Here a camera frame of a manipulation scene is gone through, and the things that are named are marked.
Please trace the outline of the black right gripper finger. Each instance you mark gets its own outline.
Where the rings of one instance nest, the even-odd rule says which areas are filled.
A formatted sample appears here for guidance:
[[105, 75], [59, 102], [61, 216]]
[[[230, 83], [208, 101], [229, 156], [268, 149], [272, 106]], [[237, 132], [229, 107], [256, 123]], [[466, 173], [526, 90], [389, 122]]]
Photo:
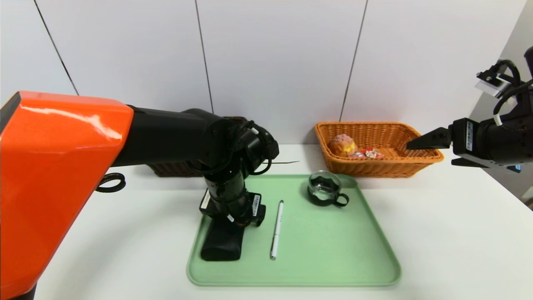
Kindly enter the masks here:
[[464, 157], [460, 157], [460, 158], [457, 158], [457, 159], [452, 159], [451, 160], [451, 165], [454, 165], [454, 166], [460, 166], [460, 167], [476, 167], [476, 168], [488, 168], [488, 166], [485, 164], [487, 161], [486, 160], [482, 160], [482, 159], [478, 159], [478, 158], [464, 158]]
[[439, 127], [421, 135], [406, 144], [407, 150], [448, 149], [452, 145], [452, 134], [448, 128]]

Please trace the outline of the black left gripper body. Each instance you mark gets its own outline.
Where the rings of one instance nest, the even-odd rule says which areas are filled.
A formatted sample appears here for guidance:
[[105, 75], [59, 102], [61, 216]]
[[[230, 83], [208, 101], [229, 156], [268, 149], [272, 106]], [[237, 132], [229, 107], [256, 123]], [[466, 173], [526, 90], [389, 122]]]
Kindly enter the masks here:
[[199, 206], [201, 213], [239, 227], [261, 225], [266, 205], [262, 203], [261, 194], [247, 190], [242, 172], [206, 175], [204, 179], [207, 190]]

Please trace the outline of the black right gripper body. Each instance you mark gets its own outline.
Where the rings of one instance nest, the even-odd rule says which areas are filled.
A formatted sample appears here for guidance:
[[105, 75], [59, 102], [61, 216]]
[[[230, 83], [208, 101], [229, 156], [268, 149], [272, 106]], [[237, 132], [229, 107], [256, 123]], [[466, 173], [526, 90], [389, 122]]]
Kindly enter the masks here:
[[469, 118], [452, 124], [453, 153], [457, 158], [486, 160], [488, 168], [521, 168], [533, 161], [532, 115], [508, 113], [498, 126], [492, 119]]

